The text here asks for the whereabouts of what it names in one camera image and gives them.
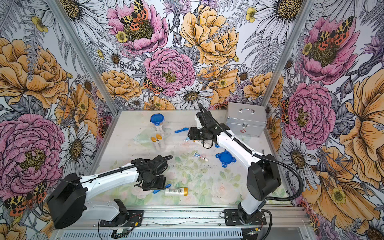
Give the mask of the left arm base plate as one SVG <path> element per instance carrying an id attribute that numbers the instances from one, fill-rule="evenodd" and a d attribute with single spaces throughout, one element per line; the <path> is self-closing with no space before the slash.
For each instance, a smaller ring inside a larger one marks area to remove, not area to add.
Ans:
<path id="1" fill-rule="evenodd" d="M 143 210 L 128 210 L 119 213 L 113 220 L 100 220 L 100 227 L 140 227 L 144 216 Z"/>

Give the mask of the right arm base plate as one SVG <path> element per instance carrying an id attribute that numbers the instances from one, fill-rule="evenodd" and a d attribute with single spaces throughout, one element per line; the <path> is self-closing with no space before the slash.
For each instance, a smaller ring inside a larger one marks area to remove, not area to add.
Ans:
<path id="1" fill-rule="evenodd" d="M 267 224 L 265 214 L 256 211 L 248 215 L 243 210 L 225 209 L 224 220 L 226 226 L 264 226 Z"/>

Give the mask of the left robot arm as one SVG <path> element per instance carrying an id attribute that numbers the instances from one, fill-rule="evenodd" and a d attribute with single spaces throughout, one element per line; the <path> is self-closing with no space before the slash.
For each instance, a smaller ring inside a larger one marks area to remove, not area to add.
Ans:
<path id="1" fill-rule="evenodd" d="M 163 173 L 172 158 L 161 155 L 152 160 L 139 158 L 100 174 L 67 175 L 47 198 L 55 229 L 64 229 L 85 220 L 98 220 L 105 227 L 125 225 L 129 213 L 121 200 L 94 202 L 92 199 L 126 184 L 134 184 L 143 191 L 164 190 L 166 177 Z"/>

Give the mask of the clear plastic cup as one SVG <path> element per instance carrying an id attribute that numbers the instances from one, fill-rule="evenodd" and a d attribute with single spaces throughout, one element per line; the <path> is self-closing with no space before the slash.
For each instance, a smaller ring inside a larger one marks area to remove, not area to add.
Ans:
<path id="1" fill-rule="evenodd" d="M 161 135 L 161 136 L 163 137 L 163 135 L 160 134 L 160 133 L 154 134 L 154 135 L 151 136 L 151 137 L 155 137 L 155 138 L 156 138 L 156 135 Z M 158 139 L 157 139 L 156 142 L 152 142 L 152 145 L 153 145 L 153 147 L 155 148 L 155 150 L 158 151 L 158 152 L 162 152 L 162 151 L 164 151 L 165 148 L 166 148 L 164 139 L 162 139 L 162 140 L 158 140 Z"/>
<path id="2" fill-rule="evenodd" d="M 161 122 L 161 123 L 154 123 L 154 128 L 155 128 L 156 132 L 164 134 L 165 130 L 163 128 L 163 125 L 164 125 L 163 122 Z"/>

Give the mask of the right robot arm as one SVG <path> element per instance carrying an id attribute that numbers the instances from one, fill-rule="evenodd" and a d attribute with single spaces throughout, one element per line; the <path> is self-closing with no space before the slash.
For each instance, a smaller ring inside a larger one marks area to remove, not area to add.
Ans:
<path id="1" fill-rule="evenodd" d="M 282 183 L 276 159 L 246 145 L 228 126 L 218 123 L 202 104 L 198 106 L 199 112 L 195 117 L 197 126 L 190 128 L 188 137 L 224 148 L 245 167 L 248 192 L 238 206 L 238 216 L 243 224 L 249 225 L 267 203 L 267 197 Z"/>

